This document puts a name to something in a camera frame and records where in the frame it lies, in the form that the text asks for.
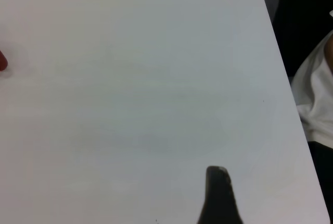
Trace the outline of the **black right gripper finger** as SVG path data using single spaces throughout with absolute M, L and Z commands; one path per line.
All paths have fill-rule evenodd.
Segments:
M 198 223 L 242 224 L 228 171 L 224 167 L 206 169 L 204 204 Z

